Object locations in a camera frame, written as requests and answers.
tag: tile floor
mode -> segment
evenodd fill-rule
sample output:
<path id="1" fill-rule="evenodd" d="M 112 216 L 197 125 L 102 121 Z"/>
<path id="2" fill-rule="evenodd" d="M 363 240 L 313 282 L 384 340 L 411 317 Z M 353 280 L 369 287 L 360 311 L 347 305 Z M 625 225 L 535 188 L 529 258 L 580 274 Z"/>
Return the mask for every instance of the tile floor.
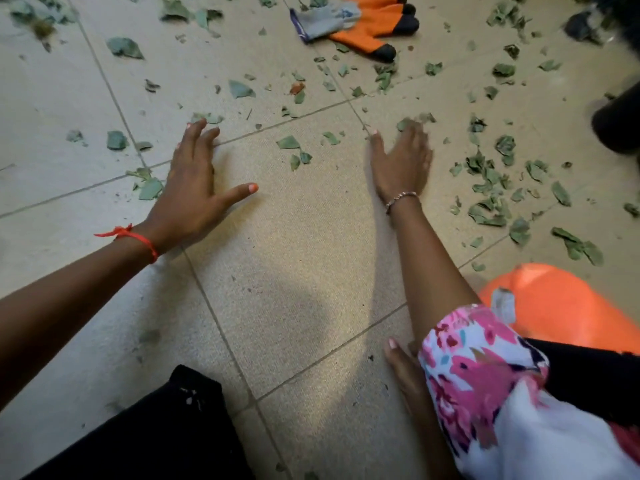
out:
<path id="1" fill-rule="evenodd" d="M 619 39 L 603 48 L 567 39 L 560 26 L 577 10 L 573 1 L 527 2 L 527 30 L 544 37 L 522 46 L 517 84 L 500 86 L 494 101 L 483 87 L 493 83 L 496 62 L 509 62 L 502 46 L 518 41 L 514 30 L 484 23 L 498 0 L 410 0 L 422 26 L 414 37 L 392 39 L 399 71 L 387 94 L 376 92 L 371 61 L 340 54 L 329 41 L 300 43 L 287 13 L 296 0 L 277 0 L 270 9 L 257 0 L 185 0 L 192 10 L 223 10 L 224 21 L 212 22 L 217 39 L 195 23 L 158 21 L 159 0 L 68 1 L 80 23 L 59 27 L 50 54 L 0 16 L 0 296 L 103 245 L 94 232 L 143 219 L 152 203 L 137 199 L 125 171 L 145 164 L 166 176 L 192 112 L 225 117 L 216 184 L 256 181 L 260 193 L 205 240 L 136 277 L 2 412 L 3 479 L 20 478 L 134 403 L 178 363 L 222 382 L 259 478 L 301 479 L 309 471 L 320 478 L 423 477 L 416 438 L 381 355 L 385 337 L 408 341 L 410 327 L 394 234 L 372 195 L 364 153 L 372 128 L 390 146 L 396 122 L 420 112 L 438 120 L 428 124 L 436 160 L 423 206 L 474 286 L 520 262 L 547 262 L 640 317 L 632 298 L 640 231 L 621 208 L 636 199 L 636 161 L 604 149 L 589 127 L 604 92 L 629 86 L 640 66 Z M 267 35 L 258 35 L 261 28 Z M 176 39 L 181 34 L 184 44 Z M 104 43 L 112 36 L 135 39 L 145 60 L 112 56 Z M 467 49 L 471 39 L 474 52 Z M 548 57 L 540 55 L 542 46 Z M 336 54 L 340 62 L 332 60 Z M 318 56 L 326 58 L 327 77 L 313 62 Z M 562 68 L 537 69 L 546 58 Z M 444 71 L 426 76 L 427 61 L 443 61 Z M 340 78 L 345 62 L 358 69 Z M 295 70 L 307 78 L 301 105 L 287 95 Z M 250 83 L 257 97 L 234 100 L 227 80 L 245 73 L 257 76 Z M 146 92 L 145 78 L 161 89 Z M 327 92 L 327 79 L 338 90 Z M 353 99 L 356 86 L 367 94 Z M 281 117 L 283 105 L 299 118 Z M 480 135 L 489 157 L 499 161 L 492 149 L 497 136 L 515 136 L 509 172 L 516 184 L 524 161 L 541 158 L 572 194 L 573 206 L 561 207 L 548 183 L 524 176 L 522 186 L 535 185 L 541 197 L 512 203 L 512 212 L 547 211 L 532 223 L 524 249 L 506 228 L 478 227 L 466 212 L 449 213 L 456 195 L 464 209 L 479 200 L 474 177 L 449 174 L 474 152 L 466 134 L 471 112 L 489 124 Z M 88 147 L 65 140 L 72 128 L 82 130 Z M 112 129 L 154 147 L 112 152 L 105 147 Z M 329 146 L 322 144 L 324 131 L 346 135 Z M 314 156 L 295 172 L 291 152 L 275 144 L 289 134 Z M 442 143 L 445 137 L 451 144 Z M 564 161 L 573 167 L 560 168 Z M 554 225 L 599 245 L 605 266 L 569 260 L 549 234 Z M 479 235 L 479 249 L 462 246 Z M 473 272 L 473 260 L 486 270 Z M 149 331 L 158 339 L 145 340 Z"/>

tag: person's left hand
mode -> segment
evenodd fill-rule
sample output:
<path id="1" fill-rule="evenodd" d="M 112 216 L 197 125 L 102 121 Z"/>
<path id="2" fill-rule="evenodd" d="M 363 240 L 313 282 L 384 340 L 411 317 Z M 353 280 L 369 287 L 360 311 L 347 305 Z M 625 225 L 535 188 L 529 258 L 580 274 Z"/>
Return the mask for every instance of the person's left hand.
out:
<path id="1" fill-rule="evenodd" d="M 213 140 L 219 128 L 202 130 L 206 120 L 187 126 L 182 141 L 173 152 L 166 186 L 144 222 L 133 231 L 148 238 L 158 254 L 181 241 L 213 229 L 229 208 L 258 191 L 254 183 L 241 184 L 222 194 L 213 189 L 211 163 Z"/>

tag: person's right hand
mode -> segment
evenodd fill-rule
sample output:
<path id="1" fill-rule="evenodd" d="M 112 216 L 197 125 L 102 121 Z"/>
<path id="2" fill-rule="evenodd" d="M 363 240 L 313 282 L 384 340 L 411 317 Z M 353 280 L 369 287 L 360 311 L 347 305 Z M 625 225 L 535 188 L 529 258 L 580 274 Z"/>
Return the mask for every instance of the person's right hand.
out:
<path id="1" fill-rule="evenodd" d="M 396 145 L 387 154 L 379 132 L 369 138 L 373 182 L 382 203 L 402 192 L 420 194 L 427 183 L 433 159 L 429 137 L 416 121 L 409 121 Z"/>

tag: orange glove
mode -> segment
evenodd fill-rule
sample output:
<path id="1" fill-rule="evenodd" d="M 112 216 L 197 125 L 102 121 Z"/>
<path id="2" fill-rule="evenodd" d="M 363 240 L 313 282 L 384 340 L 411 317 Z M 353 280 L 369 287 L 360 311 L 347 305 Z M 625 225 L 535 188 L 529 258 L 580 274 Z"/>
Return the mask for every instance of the orange glove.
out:
<path id="1" fill-rule="evenodd" d="M 377 37 L 412 35 L 420 27 L 406 0 L 343 0 L 303 13 L 292 9 L 291 21 L 306 43 L 328 36 L 386 63 L 396 58 L 396 49 Z"/>

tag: red thread bracelet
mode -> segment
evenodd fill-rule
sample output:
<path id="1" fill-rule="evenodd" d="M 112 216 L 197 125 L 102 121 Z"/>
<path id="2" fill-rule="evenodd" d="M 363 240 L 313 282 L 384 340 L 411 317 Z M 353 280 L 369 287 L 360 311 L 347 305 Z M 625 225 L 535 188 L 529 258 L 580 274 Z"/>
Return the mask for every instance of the red thread bracelet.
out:
<path id="1" fill-rule="evenodd" d="M 158 253 L 156 251 L 156 248 L 151 243 L 151 241 L 149 241 L 145 236 L 136 234 L 135 232 L 131 232 L 132 227 L 133 227 L 133 224 L 129 224 L 126 227 L 116 226 L 111 232 L 105 232 L 104 234 L 93 234 L 93 235 L 96 237 L 111 237 L 112 235 L 114 235 L 116 236 L 116 239 L 124 236 L 133 237 L 134 239 L 137 239 L 140 242 L 144 243 L 144 245 L 146 245 L 146 247 L 148 247 L 149 250 L 151 250 L 151 256 L 153 256 L 153 261 L 151 261 L 151 264 L 155 263 L 158 259 Z"/>

